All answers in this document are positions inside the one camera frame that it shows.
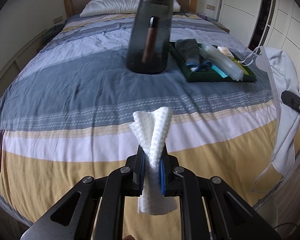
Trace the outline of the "person's left hand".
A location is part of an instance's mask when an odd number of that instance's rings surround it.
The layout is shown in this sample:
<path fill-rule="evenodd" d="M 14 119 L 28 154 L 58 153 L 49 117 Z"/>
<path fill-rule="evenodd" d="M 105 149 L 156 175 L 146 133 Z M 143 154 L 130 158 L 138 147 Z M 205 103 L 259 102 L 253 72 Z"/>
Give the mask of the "person's left hand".
<path fill-rule="evenodd" d="M 135 238 L 132 235 L 128 235 L 124 237 L 122 240 L 135 240 Z"/>

